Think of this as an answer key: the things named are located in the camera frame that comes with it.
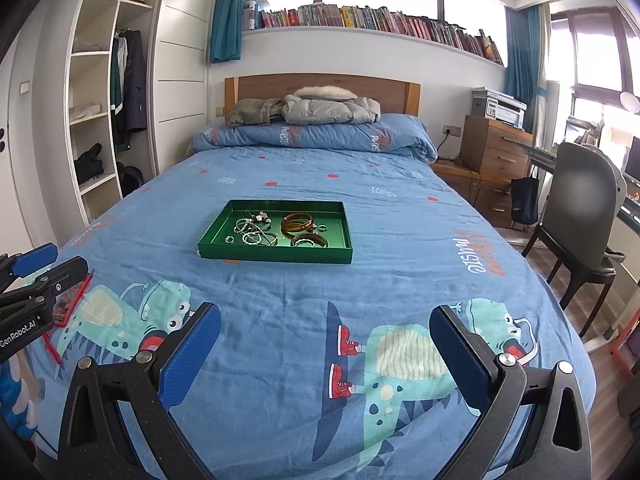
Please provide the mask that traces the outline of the blue white gloved hand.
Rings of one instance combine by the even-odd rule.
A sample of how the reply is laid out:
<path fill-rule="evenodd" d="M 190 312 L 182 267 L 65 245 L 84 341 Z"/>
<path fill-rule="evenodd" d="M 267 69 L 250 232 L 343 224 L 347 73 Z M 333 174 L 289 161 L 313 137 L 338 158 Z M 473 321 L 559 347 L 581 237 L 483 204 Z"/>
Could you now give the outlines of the blue white gloved hand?
<path fill-rule="evenodd" d="M 37 430 L 36 409 L 17 356 L 1 364 L 0 399 L 3 420 L 20 440 L 30 440 Z"/>

